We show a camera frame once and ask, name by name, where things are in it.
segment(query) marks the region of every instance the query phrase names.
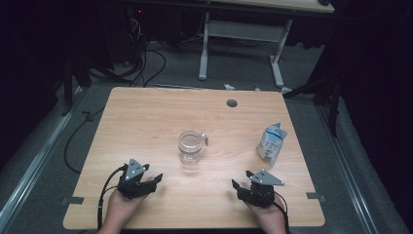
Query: gray floor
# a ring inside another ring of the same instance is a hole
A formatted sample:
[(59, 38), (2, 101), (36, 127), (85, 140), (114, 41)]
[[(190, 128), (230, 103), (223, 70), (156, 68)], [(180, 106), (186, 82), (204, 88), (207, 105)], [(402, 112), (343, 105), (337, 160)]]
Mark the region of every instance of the gray floor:
[[(155, 50), (160, 48), (160, 44), (153, 44), (150, 48)], [(227, 45), (217, 43), (210, 48), (207, 80), (199, 81), (200, 48), (181, 47), (177, 50), (164, 46), (158, 52), (167, 60), (165, 69), (149, 83), (148, 87), (163, 84), (222, 90), (224, 84), (230, 84), (236, 90), (254, 90), (255, 87), (248, 83), (250, 82), (262, 91), (280, 90), (275, 86), (268, 59), (269, 51), (276, 48), (275, 45), (260, 44), (255, 47), (233, 45), (228, 49)], [(321, 52), (322, 48), (305, 50), (300, 45), (285, 47), (280, 63), (285, 85), (290, 89), (304, 85)], [(155, 74), (163, 66), (163, 59), (159, 55), (148, 52), (147, 57), (148, 63), (143, 72), (145, 79)], [(15, 216), (10, 219), (13, 222), (7, 225), (8, 230), (3, 230), (4, 233), (79, 232), (79, 230), (66, 230), (62, 226), (67, 207), (62, 205), (61, 201), (72, 195), (78, 179), (78, 175), (66, 167), (63, 152), (72, 133), (85, 120), (85, 114), (82, 111), (90, 111), (91, 113), (98, 111), (105, 105), (110, 90), (116, 86), (122, 85), (94, 80), (88, 90), (82, 91), (77, 96), (82, 98), (73, 109), (67, 125), (56, 139), (54, 147), (47, 156), (44, 168), (40, 170), (42, 173), (34, 179), (34, 186), (28, 189), (30, 193), (26, 198), (23, 197), (15, 208)], [(338, 137), (332, 138), (325, 128), (325, 122), (322, 118), (324, 109), (328, 108), (314, 106), (311, 97), (311, 95), (300, 95), (285, 101), (316, 191), (325, 198), (321, 201), (321, 207), (326, 222), (322, 227), (293, 227), (291, 228), (292, 233), (367, 233), (363, 227), (363, 221), (360, 220), (360, 215), (355, 209), (355, 201), (351, 196), (352, 193), (349, 193), (346, 177), (341, 171), (337, 150), (345, 156), (357, 182), (357, 188), (371, 214), (375, 230), (370, 233), (408, 233), (383, 184), (365, 155), (346, 111), (344, 101), (340, 102), (340, 114), (337, 122)], [(2, 207), (8, 205), (10, 196), (19, 187), (20, 180), (24, 177), (30, 163), (39, 157), (38, 152), (42, 151), (59, 121), (62, 120), (60, 113), (63, 107), (61, 98), (55, 109), (39, 124), (9, 165), (1, 172), (0, 205)], [(82, 169), (98, 125), (99, 116), (96, 115), (93, 121), (85, 124), (68, 145), (68, 161), (77, 170)], [(200, 231), (193, 230), (192, 233), (200, 233)]]

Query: wooden table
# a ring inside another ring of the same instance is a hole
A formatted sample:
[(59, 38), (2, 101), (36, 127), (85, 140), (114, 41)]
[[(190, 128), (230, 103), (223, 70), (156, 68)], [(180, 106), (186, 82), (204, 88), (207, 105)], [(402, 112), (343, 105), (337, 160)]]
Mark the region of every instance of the wooden table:
[[(229, 107), (228, 99), (237, 101)], [(257, 156), (256, 146), (269, 125), (288, 131), (276, 165)], [(197, 165), (178, 157), (178, 137), (204, 132), (208, 146)], [(291, 226), (321, 226), (324, 217), (285, 102), (280, 93), (250, 91), (115, 88), (107, 101), (94, 142), (64, 218), (68, 229), (96, 228), (97, 202), (109, 175), (130, 158), (150, 164), (142, 181), (160, 173), (163, 180), (127, 228), (250, 228), (258, 224), (237, 199), (231, 179), (248, 188), (245, 171), (265, 169), (285, 182), (276, 187), (288, 204)], [(118, 183), (119, 176), (110, 185)], [(105, 209), (111, 192), (105, 195)]]

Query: person's hand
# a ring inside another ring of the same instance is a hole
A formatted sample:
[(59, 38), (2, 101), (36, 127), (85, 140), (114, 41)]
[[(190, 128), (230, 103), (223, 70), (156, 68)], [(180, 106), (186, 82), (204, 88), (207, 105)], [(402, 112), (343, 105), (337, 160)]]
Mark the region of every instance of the person's hand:
[[(283, 208), (282, 201), (277, 194), (274, 202), (277, 203), (281, 208)], [(283, 212), (278, 207), (271, 205), (268, 208), (260, 208), (255, 207), (250, 203), (245, 204), (255, 214), (259, 225), (265, 233), (284, 234), (286, 232)]]
[(98, 231), (99, 234), (120, 233), (125, 224), (131, 219), (137, 207), (148, 195), (128, 199), (118, 189), (110, 195), (106, 219)]

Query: desk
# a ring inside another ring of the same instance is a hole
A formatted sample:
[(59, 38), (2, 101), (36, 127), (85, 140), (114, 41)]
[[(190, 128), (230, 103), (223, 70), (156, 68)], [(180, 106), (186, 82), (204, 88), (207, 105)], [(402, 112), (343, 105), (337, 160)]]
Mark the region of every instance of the desk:
[[(238, 106), (229, 107), (228, 99), (236, 100)], [(263, 130), (278, 122), (288, 136), (271, 168), (257, 156), (256, 146)], [(208, 136), (197, 165), (183, 165), (178, 157), (179, 135), (188, 130)], [(142, 181), (160, 173), (164, 177), (127, 228), (257, 227), (252, 212), (237, 199), (231, 179), (249, 187), (245, 171), (261, 169), (285, 182), (276, 189), (288, 204), (291, 226), (324, 224), (319, 200), (307, 198), (315, 188), (280, 93), (115, 88), (73, 194), (84, 202), (69, 205), (65, 228), (96, 228), (104, 182), (130, 158), (150, 164)], [(117, 183), (114, 176), (109, 186)], [(103, 216), (110, 193), (104, 197)]]
[[(333, 13), (331, 5), (323, 6), (317, 0), (212, 0), (210, 2), (230, 3), (247, 6), (281, 8), (293, 11), (306, 11), (316, 13)], [(207, 78), (207, 43), (209, 36), (230, 37), (236, 39), (258, 40), (267, 42), (278, 42), (274, 53), (270, 56), (270, 63), (273, 69), (276, 85), (283, 87), (282, 75), (279, 68), (279, 59), (282, 48), (285, 44), (288, 32), (292, 24), (292, 19), (288, 19), (284, 26), (258, 25), (249, 23), (239, 23), (222, 20), (209, 20), (209, 13), (206, 13), (204, 26), (204, 46), (201, 54), (200, 80)]]

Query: desk leg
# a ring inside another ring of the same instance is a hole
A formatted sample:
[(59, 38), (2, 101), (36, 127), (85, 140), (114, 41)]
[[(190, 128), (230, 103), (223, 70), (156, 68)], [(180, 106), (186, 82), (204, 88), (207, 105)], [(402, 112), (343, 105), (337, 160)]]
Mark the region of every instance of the desk leg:
[(203, 53), (201, 54), (201, 65), (200, 65), (200, 80), (207, 79), (207, 39), (209, 36), (209, 13), (206, 13), (206, 22), (204, 28), (204, 46)]
[(274, 78), (276, 80), (276, 85), (280, 88), (283, 87), (283, 81), (282, 81), (282, 74), (280, 73), (280, 68), (279, 68), (279, 59), (280, 55), (282, 54), (282, 48), (285, 44), (286, 37), (288, 36), (289, 28), (292, 25), (292, 19), (289, 19), (282, 31), (282, 35), (279, 41), (279, 46), (277, 47), (276, 51), (272, 56), (270, 56), (271, 60), (271, 66), (273, 67), (273, 73), (274, 73)]

